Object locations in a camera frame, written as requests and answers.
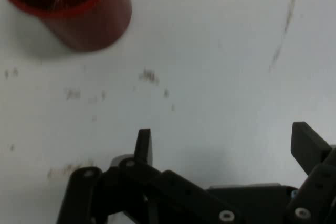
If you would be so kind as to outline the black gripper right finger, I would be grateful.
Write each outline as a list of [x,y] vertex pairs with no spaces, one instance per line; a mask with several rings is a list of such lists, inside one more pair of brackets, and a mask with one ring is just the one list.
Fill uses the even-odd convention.
[[286,222],[335,223],[335,145],[295,122],[291,153],[308,177],[286,207]]

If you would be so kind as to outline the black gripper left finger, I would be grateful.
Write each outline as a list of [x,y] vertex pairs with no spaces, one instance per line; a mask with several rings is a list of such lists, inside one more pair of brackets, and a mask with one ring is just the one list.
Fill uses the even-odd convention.
[[138,132],[134,154],[103,172],[70,176],[58,223],[106,223],[116,213],[135,223],[243,223],[241,212],[178,174],[152,166],[149,129]]

